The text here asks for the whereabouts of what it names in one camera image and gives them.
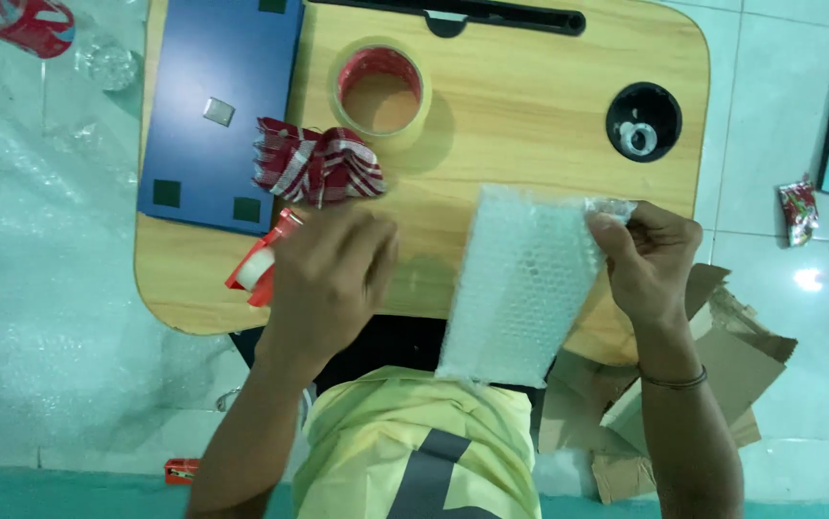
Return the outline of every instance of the cloth rag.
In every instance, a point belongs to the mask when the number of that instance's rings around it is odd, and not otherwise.
[[[351,129],[318,133],[269,117],[259,118],[258,125],[254,182],[273,195],[320,209],[385,193],[375,153]]]

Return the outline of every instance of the person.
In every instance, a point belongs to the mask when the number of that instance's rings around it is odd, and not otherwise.
[[[628,225],[593,214],[588,227],[638,341],[662,516],[743,516],[740,460],[684,311],[701,228],[646,201]],[[188,517],[263,516],[293,444],[297,402],[380,308],[398,241],[394,222],[349,208],[328,210],[281,241],[257,360],[202,458]],[[403,366],[333,385],[307,418],[311,452],[293,480],[295,515],[540,517],[531,408],[519,391],[475,390]]]

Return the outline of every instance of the wrist bracelet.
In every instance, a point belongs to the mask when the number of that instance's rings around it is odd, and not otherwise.
[[[639,368],[639,376],[641,377],[642,381],[649,383],[652,386],[658,386],[675,391],[686,391],[696,389],[697,387],[701,386],[703,383],[706,382],[706,379],[708,378],[708,374],[706,373],[706,367],[703,366],[702,369],[703,372],[700,373],[696,379],[693,379],[692,381],[686,383],[666,383],[663,381],[657,381],[643,373],[641,368]]]

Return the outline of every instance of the cup holder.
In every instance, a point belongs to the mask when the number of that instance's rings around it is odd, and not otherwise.
[[[654,83],[623,88],[606,112],[606,135],[616,151],[631,161],[664,156],[680,137],[683,119],[671,92]]]

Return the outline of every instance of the wooden tabletop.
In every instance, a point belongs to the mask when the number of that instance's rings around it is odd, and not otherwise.
[[[433,79],[433,105],[410,152],[381,157],[389,191],[365,202],[390,214],[402,235],[400,263],[380,313],[445,318],[479,185],[522,185],[564,194],[645,198],[692,216],[708,103],[708,49],[676,10],[634,0],[536,0],[587,17],[581,38],[470,24],[444,40],[417,17],[309,4],[288,119],[336,123],[326,77],[336,53],[367,35],[417,48]],[[142,150],[154,92],[167,0],[148,19]],[[662,159],[632,162],[605,135],[605,111],[629,84],[652,81],[680,104],[684,126]],[[138,215],[136,281],[146,306],[190,334],[266,323],[267,309],[223,282],[255,240]],[[605,276],[597,282],[566,348],[609,364],[636,361],[631,327]]]

